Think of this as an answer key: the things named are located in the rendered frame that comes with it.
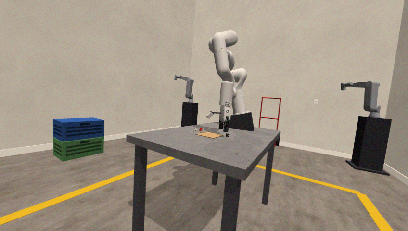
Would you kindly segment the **tan square mat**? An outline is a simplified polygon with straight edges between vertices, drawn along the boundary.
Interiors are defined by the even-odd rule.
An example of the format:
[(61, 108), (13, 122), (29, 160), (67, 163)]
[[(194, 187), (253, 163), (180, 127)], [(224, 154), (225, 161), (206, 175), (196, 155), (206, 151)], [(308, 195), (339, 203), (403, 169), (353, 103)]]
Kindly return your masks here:
[(204, 136), (204, 137), (209, 137), (209, 138), (217, 138), (217, 137), (221, 137), (223, 135), (221, 134), (216, 134), (216, 133), (211, 133), (211, 132), (203, 132), (203, 133), (198, 133), (196, 135), (200, 135), (200, 136)]

